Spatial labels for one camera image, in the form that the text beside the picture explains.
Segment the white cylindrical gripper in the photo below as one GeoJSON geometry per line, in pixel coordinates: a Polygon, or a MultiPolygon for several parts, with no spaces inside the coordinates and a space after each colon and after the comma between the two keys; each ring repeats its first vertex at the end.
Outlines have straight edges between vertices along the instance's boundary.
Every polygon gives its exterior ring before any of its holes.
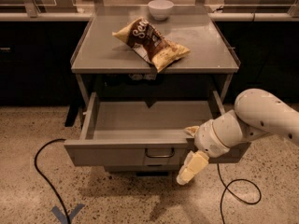
{"type": "Polygon", "coordinates": [[[194,137],[194,144],[200,151],[190,151],[186,156],[177,176],[177,182],[181,186],[188,184],[198,173],[206,168],[209,157],[218,158],[230,150],[216,135],[213,128],[213,119],[205,122],[200,127],[187,127],[184,131],[191,137],[194,137]]]}

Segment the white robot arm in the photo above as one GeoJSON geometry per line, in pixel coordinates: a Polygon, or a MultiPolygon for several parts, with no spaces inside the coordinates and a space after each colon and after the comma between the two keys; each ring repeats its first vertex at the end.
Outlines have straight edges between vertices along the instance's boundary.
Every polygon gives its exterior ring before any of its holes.
{"type": "Polygon", "coordinates": [[[200,126],[188,127],[186,132],[194,138],[197,150],[188,153],[178,172],[180,185],[189,183],[211,158],[268,134],[299,145],[299,112],[268,91],[248,89],[239,93],[232,110],[200,126]]]}

